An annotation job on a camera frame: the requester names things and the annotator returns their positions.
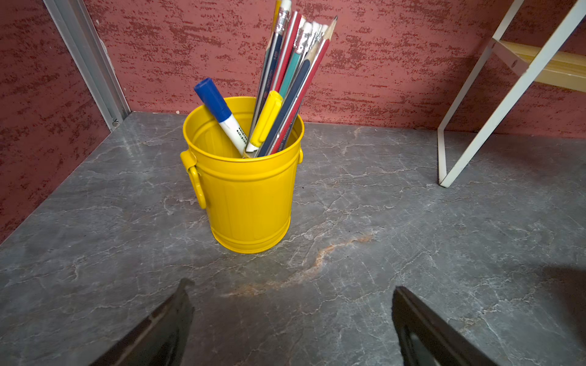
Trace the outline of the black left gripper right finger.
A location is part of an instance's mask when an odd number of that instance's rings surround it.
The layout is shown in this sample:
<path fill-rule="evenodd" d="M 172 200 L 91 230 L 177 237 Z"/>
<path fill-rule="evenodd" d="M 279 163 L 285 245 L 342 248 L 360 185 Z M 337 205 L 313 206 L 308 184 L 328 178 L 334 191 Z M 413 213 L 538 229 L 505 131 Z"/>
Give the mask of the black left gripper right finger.
<path fill-rule="evenodd" d="M 406 287 L 393 292 L 392 320 L 405 365 L 495 364 Z"/>

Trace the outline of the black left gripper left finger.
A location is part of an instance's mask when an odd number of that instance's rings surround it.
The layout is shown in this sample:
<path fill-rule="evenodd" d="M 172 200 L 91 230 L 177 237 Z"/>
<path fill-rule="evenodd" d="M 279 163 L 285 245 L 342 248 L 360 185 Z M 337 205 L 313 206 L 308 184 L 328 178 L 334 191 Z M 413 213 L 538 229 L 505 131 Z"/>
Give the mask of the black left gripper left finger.
<path fill-rule="evenodd" d="M 179 365 L 182 362 L 195 311 L 183 278 L 175 292 L 145 317 L 94 365 Z"/>

